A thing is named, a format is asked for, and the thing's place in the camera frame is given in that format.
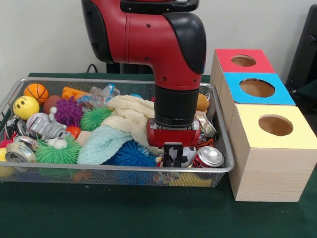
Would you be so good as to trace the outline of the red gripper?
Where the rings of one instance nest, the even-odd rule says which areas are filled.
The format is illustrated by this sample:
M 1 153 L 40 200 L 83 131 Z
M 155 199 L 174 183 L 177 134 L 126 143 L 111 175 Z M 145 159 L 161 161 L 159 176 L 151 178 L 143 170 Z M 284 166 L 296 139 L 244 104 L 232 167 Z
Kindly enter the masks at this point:
M 148 119 L 146 123 L 147 141 L 152 147 L 163 147 L 166 143 L 181 143 L 183 147 L 195 147 L 199 141 L 201 129 L 197 119 L 187 127 L 172 128 L 157 124 L 154 119 Z M 176 158 L 169 154 L 170 148 L 164 148 L 163 166 L 181 167 L 183 148 L 176 148 Z

